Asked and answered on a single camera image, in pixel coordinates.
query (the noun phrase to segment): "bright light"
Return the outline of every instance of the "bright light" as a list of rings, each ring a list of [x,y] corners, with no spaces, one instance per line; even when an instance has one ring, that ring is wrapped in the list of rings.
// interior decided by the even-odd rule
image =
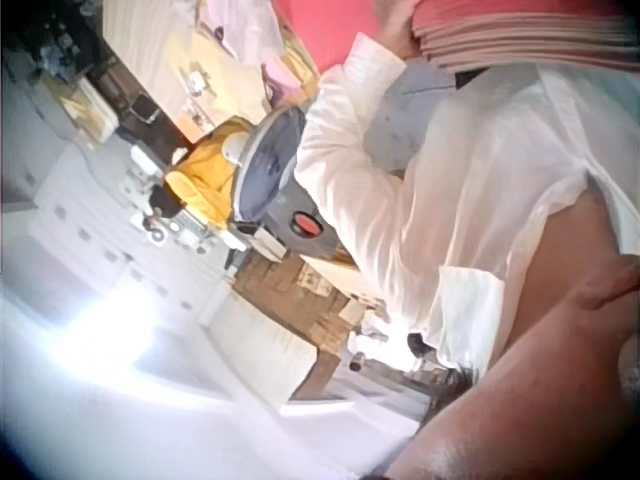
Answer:
[[[138,291],[117,291],[90,306],[62,333],[54,355],[87,380],[126,373],[153,343],[155,308]]]

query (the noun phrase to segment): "gray machine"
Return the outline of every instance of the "gray machine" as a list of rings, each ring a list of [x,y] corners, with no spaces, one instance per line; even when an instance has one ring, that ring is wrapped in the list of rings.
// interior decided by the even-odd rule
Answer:
[[[293,170],[305,116],[298,107],[271,112],[242,150],[233,192],[236,223],[260,223],[292,252],[332,258],[335,230],[320,216]]]

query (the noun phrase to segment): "shirt sleeve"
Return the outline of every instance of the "shirt sleeve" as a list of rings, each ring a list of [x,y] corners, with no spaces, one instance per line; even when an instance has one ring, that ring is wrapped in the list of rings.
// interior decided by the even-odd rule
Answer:
[[[329,70],[309,109],[295,177],[378,291],[397,235],[401,180],[376,168],[364,133],[406,64],[363,34],[343,66]]]

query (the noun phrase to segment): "folded fabric stack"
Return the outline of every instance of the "folded fabric stack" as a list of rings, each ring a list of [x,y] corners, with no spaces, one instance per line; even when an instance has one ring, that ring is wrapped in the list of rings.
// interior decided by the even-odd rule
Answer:
[[[452,73],[522,62],[640,71],[633,23],[602,0],[425,0],[413,29]]]

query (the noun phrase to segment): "shirt cuff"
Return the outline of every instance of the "shirt cuff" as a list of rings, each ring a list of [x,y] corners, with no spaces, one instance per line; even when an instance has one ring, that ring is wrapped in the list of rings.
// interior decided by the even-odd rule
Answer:
[[[343,71],[350,83],[380,96],[404,72],[407,64],[382,45],[358,33]]]

